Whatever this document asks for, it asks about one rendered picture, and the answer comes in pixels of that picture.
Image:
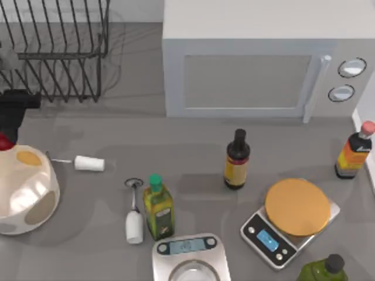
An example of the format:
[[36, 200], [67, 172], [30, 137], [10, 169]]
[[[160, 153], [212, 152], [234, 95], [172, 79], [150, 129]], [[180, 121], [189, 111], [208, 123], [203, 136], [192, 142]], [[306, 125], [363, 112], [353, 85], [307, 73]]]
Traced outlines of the microwave oven door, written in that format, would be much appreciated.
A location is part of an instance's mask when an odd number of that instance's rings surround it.
[[162, 47], [168, 116], [303, 118], [319, 58], [333, 61], [336, 43], [164, 39]]

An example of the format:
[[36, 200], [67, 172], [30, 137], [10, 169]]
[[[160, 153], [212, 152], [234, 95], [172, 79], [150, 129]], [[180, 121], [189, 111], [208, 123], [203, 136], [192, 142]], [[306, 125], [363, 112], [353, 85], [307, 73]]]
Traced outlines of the green bottle black cap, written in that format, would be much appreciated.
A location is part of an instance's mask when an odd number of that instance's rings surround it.
[[344, 271], [345, 261], [339, 254], [305, 264], [296, 281], [349, 281]]

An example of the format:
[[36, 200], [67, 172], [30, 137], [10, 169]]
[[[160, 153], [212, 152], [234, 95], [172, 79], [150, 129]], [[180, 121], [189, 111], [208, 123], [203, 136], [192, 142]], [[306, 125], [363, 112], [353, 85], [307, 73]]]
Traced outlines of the dark bottle yellow label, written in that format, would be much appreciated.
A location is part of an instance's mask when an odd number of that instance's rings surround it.
[[247, 165], [250, 157], [250, 146], [246, 142], [246, 131], [236, 129], [234, 139], [226, 147], [224, 183], [232, 190], [241, 189], [247, 179]]

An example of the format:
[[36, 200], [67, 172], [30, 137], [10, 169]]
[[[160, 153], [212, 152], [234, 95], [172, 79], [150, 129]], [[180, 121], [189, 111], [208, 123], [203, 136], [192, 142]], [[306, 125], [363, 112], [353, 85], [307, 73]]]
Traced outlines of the dark bottle pink cap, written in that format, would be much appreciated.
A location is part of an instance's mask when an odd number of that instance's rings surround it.
[[335, 172], [340, 179], [354, 179], [372, 150], [371, 137], [375, 133], [375, 122], [365, 121], [360, 131], [351, 134], [335, 163]]

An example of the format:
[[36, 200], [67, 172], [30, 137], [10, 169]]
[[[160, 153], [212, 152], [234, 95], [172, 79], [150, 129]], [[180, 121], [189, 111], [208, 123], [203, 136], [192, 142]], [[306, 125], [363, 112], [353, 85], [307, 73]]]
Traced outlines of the kitchen scale orange round plate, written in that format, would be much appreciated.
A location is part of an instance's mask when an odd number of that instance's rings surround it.
[[242, 239], [273, 269], [294, 260], [340, 214], [340, 207], [315, 184], [282, 179], [264, 204], [241, 226]]

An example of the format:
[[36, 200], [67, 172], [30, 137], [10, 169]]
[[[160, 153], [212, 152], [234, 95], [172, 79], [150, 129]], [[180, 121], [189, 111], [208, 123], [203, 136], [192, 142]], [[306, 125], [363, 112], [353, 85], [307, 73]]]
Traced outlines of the silver kitchen scale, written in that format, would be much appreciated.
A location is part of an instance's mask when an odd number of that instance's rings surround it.
[[156, 242], [152, 269], [153, 281], [231, 281], [224, 245], [212, 233]]

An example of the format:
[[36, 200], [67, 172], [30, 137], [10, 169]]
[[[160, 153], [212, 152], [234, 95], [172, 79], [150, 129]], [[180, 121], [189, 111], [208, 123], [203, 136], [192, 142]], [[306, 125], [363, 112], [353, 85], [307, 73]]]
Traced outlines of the small microwave knob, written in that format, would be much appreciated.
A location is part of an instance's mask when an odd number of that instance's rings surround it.
[[351, 85], [341, 85], [332, 88], [328, 93], [328, 98], [332, 102], [344, 102], [352, 98], [355, 94], [355, 89]]

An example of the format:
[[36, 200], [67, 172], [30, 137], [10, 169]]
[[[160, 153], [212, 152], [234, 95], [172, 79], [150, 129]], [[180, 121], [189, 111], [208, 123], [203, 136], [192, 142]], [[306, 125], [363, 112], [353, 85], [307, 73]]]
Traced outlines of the olive oil bottle green cap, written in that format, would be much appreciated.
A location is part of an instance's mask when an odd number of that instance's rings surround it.
[[173, 198], [159, 174], [151, 174], [149, 187], [143, 191], [146, 223], [154, 241], [175, 233]]

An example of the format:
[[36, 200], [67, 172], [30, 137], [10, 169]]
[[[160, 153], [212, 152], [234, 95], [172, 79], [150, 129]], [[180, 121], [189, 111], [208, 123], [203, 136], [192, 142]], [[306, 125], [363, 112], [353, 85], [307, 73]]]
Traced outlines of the pale microwave oven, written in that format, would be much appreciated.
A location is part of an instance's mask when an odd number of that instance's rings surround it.
[[[375, 0], [165, 0], [164, 39], [332, 40], [333, 61], [311, 119], [346, 118], [375, 70]], [[341, 77], [340, 64], [357, 57], [365, 71]], [[346, 84], [352, 98], [332, 102], [329, 91]]]

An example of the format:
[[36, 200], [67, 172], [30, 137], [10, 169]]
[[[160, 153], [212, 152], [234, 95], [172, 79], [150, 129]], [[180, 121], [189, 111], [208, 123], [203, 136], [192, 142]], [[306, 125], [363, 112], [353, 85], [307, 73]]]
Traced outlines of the large microwave knob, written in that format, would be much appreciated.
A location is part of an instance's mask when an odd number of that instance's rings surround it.
[[352, 60], [343, 61], [338, 68], [338, 74], [343, 78], [354, 78], [361, 75], [366, 68], [366, 61], [357, 57]]

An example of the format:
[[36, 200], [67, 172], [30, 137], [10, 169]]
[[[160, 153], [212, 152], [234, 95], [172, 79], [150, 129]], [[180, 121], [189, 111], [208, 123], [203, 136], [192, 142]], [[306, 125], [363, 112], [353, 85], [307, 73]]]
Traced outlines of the white wine glass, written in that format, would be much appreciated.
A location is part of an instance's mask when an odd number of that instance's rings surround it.
[[95, 157], [77, 155], [73, 160], [52, 158], [47, 151], [46, 156], [53, 162], [70, 164], [77, 171], [103, 172], [105, 170], [105, 160]]
[[143, 181], [138, 178], [129, 178], [125, 185], [132, 191], [131, 210], [125, 220], [126, 240], [131, 245], [140, 244], [144, 240], [143, 217], [137, 207], [137, 188], [143, 185]]

